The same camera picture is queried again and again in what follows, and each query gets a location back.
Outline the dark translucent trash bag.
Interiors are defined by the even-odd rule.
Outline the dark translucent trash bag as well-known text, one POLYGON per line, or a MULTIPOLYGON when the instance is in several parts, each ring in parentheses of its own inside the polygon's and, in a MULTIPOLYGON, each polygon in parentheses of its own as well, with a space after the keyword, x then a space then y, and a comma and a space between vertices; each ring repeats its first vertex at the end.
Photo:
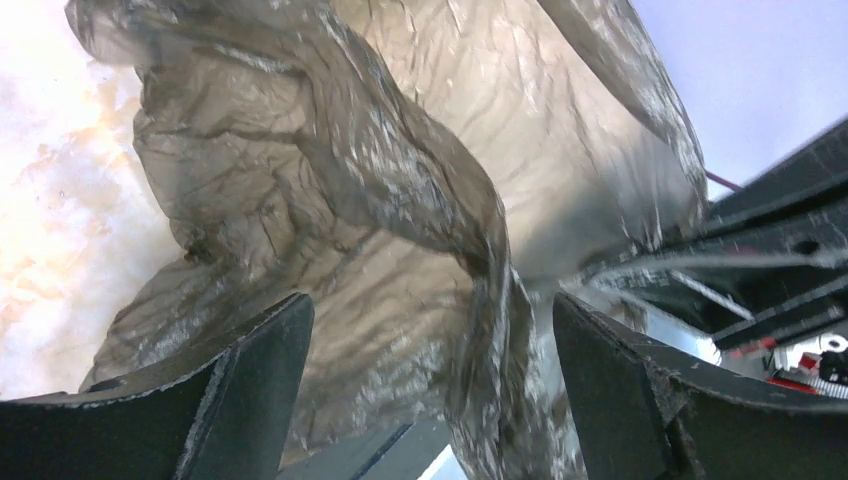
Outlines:
POLYGON ((283 463, 440 416, 472 479, 582 479, 553 296, 692 233, 697 138, 628 1, 71 1, 140 83, 133 147, 183 258, 84 379, 293 291, 316 319, 283 463))

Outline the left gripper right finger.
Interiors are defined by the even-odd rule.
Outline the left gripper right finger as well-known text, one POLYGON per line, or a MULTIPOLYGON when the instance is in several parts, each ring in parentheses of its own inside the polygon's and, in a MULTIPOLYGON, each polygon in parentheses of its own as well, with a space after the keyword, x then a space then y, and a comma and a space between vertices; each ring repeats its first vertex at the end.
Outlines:
POLYGON ((590 478, 846 478, 844 400, 736 375, 567 294, 552 321, 590 478))

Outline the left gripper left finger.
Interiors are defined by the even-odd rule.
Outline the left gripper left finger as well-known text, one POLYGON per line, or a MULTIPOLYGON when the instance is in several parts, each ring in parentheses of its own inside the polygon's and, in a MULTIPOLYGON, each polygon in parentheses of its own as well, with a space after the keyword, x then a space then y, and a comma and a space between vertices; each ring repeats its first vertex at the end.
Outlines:
POLYGON ((294 294, 89 390, 1 405, 5 479, 273 479, 314 309, 294 294))

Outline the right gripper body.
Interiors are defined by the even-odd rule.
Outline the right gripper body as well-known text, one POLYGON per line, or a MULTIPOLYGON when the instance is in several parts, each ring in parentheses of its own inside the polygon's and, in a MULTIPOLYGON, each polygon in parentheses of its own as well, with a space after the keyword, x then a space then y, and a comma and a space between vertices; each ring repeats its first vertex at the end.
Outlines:
POLYGON ((599 288, 708 334, 723 351, 800 341, 847 321, 847 125, 715 202, 689 240, 598 269, 599 288))

